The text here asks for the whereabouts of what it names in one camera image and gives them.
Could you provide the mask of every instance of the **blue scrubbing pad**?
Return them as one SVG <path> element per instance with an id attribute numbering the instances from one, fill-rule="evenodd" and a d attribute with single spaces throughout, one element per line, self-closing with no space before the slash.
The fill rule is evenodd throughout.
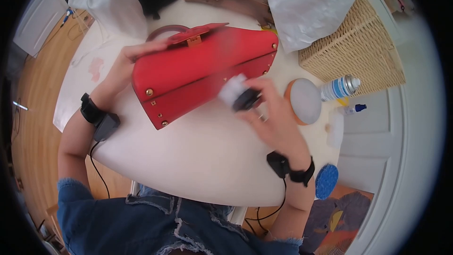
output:
<path id="1" fill-rule="evenodd" d="M 324 200 L 332 193 L 338 181 L 338 169 L 333 164 L 326 164 L 316 176 L 315 189 L 316 197 Z"/>

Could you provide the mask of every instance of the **wrist strap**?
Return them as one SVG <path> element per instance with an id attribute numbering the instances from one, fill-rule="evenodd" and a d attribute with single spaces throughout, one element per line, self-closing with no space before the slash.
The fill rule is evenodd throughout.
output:
<path id="1" fill-rule="evenodd" d="M 308 186 L 309 180 L 312 178 L 313 173 L 314 173 L 314 162 L 313 162 L 313 157 L 311 157 L 311 163 L 309 169 L 307 171 L 299 170 L 299 171 L 293 171 L 291 170 L 289 173 L 289 178 L 291 179 L 292 182 L 297 182 L 297 183 L 303 183 L 305 187 Z"/>
<path id="2" fill-rule="evenodd" d="M 82 116 L 89 123 L 92 123 L 95 127 L 97 127 L 104 118 L 106 112 L 101 111 L 99 108 L 97 108 L 97 106 L 90 99 L 90 95 L 87 93 L 84 93 L 80 100 L 82 101 L 82 106 L 80 107 Z"/>

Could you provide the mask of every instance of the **white door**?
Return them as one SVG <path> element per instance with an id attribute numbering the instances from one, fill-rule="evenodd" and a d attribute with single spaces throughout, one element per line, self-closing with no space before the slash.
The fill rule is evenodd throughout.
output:
<path id="1" fill-rule="evenodd" d="M 13 41 L 28 54 L 36 56 L 67 8 L 65 0 L 31 0 Z"/>
<path id="2" fill-rule="evenodd" d="M 415 14 L 398 21 L 406 84 L 352 99 L 368 108 L 345 117 L 339 181 L 374 193 L 347 254 L 397 252 L 425 209 L 442 157 L 446 104 L 429 28 Z"/>
<path id="3" fill-rule="evenodd" d="M 384 219 L 398 179 L 403 148 L 400 87 L 350 99 L 367 109 L 344 117 L 339 183 L 374 194 L 348 254 L 362 254 Z"/>

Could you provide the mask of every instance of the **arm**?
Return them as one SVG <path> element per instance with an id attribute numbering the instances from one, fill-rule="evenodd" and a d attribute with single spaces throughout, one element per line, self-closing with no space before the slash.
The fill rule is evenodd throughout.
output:
<path id="1" fill-rule="evenodd" d="M 255 111 L 239 112 L 259 138 L 289 160 L 292 170 L 307 170 L 311 157 L 307 143 L 299 133 L 289 102 L 280 96 L 269 79 L 250 79 L 246 84 L 262 92 L 268 106 L 268 119 L 263 122 Z M 315 197 L 314 180 L 308 187 L 286 177 L 286 200 L 265 240 L 302 238 Z"/>
<path id="2" fill-rule="evenodd" d="M 107 77 L 91 93 L 93 103 L 109 112 L 114 99 L 130 83 L 136 57 L 166 48 L 162 41 L 124 47 L 112 65 Z M 89 187 L 85 157 L 89 153 L 95 128 L 82 116 L 80 110 L 67 122 L 58 151 L 58 177 L 73 178 Z"/>

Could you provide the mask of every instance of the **red handbag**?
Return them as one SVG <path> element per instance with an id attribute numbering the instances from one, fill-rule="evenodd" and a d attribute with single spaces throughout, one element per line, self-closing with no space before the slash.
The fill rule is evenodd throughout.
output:
<path id="1" fill-rule="evenodd" d="M 226 25 L 169 25 L 148 37 L 180 31 L 168 38 L 166 50 L 139 58 L 132 73 L 135 94 L 157 130 L 214 99 L 231 77 L 255 78 L 269 71 L 277 36 Z"/>

